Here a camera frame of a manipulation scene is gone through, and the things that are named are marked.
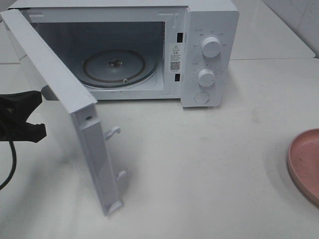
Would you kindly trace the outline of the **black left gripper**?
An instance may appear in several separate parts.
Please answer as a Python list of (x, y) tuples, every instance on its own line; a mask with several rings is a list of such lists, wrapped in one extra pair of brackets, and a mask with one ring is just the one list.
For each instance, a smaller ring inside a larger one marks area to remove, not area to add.
[(42, 103), (39, 91), (27, 91), (0, 96), (0, 140), (38, 143), (47, 136), (45, 124), (27, 121)]

